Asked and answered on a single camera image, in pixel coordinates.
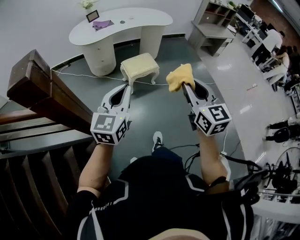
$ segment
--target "picture frame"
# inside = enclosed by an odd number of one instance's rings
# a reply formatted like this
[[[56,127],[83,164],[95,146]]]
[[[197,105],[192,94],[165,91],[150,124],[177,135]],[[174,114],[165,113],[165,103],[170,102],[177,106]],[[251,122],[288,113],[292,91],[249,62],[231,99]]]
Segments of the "picture frame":
[[[99,18],[99,13],[97,10],[89,13],[86,15],[86,18],[88,19],[89,23],[94,21],[95,19]]]

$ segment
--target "wire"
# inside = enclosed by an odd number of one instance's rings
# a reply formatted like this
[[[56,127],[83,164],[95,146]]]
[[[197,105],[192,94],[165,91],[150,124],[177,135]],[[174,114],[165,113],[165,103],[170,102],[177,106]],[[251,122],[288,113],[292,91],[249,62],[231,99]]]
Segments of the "wire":
[[[223,152],[224,152],[224,149],[225,149],[225,141],[226,141],[226,137],[227,137],[227,128],[226,128],[226,134],[225,134],[225,137],[224,137]]]
[[[235,149],[234,149],[234,151],[229,155],[230,157],[232,156],[232,154],[233,153],[235,153],[235,151],[238,149],[238,146],[239,146],[239,144],[240,144],[240,141],[238,142],[238,144],[236,145],[236,147],[235,147]]]
[[[66,66],[64,66],[59,72],[58,71],[55,71],[54,70],[54,72],[58,72],[58,74],[57,74],[57,76],[59,76],[61,73],[62,73],[62,70],[64,70],[65,68],[67,68],[67,67],[69,67],[70,65],[68,64],[68,65],[66,65]]]
[[[185,162],[185,164],[184,164],[184,170],[186,170],[187,172],[189,172],[190,167],[191,167],[191,165],[192,165],[194,159],[195,159],[196,157],[198,157],[198,156],[200,156],[200,151],[197,152],[197,153],[195,153],[194,155],[190,156],[190,157],[186,160],[186,162]]]
[[[58,73],[58,75],[59,74],[65,74],[65,75],[84,76],[84,77],[92,77],[92,78],[109,78],[109,79],[123,81],[123,79],[108,77],[108,76],[90,76],[90,75],[85,75],[85,74],[62,73],[62,70],[64,70],[67,67],[69,67],[69,65],[64,66],[60,71],[56,71],[56,70],[53,70],[53,69],[52,69],[52,71]],[[169,84],[152,84],[152,83],[148,83],[148,82],[139,82],[139,81],[135,81],[135,83],[142,83],[142,84],[147,84],[147,85],[151,85],[151,86],[169,86]]]
[[[176,149],[176,148],[184,148],[184,147],[199,147],[199,144],[194,144],[194,145],[191,145],[191,144],[188,144],[188,145],[182,145],[182,146],[177,146],[177,147],[169,148],[169,150],[173,150],[173,149]]]
[[[262,167],[260,167],[255,162],[252,162],[250,160],[242,160],[242,159],[233,158],[233,157],[227,156],[227,155],[225,155],[223,153],[221,153],[220,155],[223,156],[223,157],[225,157],[227,160],[230,160],[230,161],[233,161],[233,162],[236,162],[236,163],[241,163],[241,164],[246,164],[246,165],[254,166],[257,169],[262,170]]]

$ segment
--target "wall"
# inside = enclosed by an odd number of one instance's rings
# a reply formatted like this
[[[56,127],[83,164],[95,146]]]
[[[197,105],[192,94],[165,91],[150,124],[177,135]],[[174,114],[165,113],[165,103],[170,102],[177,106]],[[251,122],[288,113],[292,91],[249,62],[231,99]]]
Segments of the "wall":
[[[300,50],[300,36],[287,19],[269,1],[254,0],[250,7],[267,24],[271,23],[277,31],[285,33],[285,38],[283,39],[284,45],[295,45]]]
[[[70,31],[83,19],[85,11],[80,0],[0,0],[0,95],[6,96],[11,67],[30,50],[37,49],[45,61],[55,66],[81,54],[72,45]],[[192,31],[194,19],[202,0],[100,0],[98,11],[114,8],[144,7],[168,13],[173,24],[164,34]],[[114,36],[122,42],[139,38],[133,29]]]
[[[284,10],[285,14],[292,18],[293,27],[296,28],[297,33],[300,35],[300,6],[295,0],[276,0],[277,4]]]

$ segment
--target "white tile floor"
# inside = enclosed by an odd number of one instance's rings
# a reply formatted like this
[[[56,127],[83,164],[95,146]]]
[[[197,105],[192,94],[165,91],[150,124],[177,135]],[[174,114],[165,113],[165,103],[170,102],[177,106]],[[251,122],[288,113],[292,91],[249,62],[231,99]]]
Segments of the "white tile floor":
[[[255,47],[250,49],[241,39],[237,35],[218,57],[211,57],[201,50],[198,55],[232,114],[245,158],[261,164],[266,161],[276,163],[286,148],[297,144],[289,141],[284,147],[281,143],[264,142],[266,126],[291,116],[295,118],[295,112],[290,98],[282,90],[274,92],[249,59]]]

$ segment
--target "cushioned stool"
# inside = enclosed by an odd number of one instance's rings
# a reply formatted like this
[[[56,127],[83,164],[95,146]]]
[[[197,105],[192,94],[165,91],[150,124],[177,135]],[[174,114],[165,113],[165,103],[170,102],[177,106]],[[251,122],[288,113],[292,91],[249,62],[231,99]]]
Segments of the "cushioned stool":
[[[159,75],[159,66],[149,53],[143,53],[122,61],[120,69],[124,76],[123,81],[129,81],[131,94],[133,93],[133,82],[137,78],[154,73],[151,83],[155,84],[154,80]]]

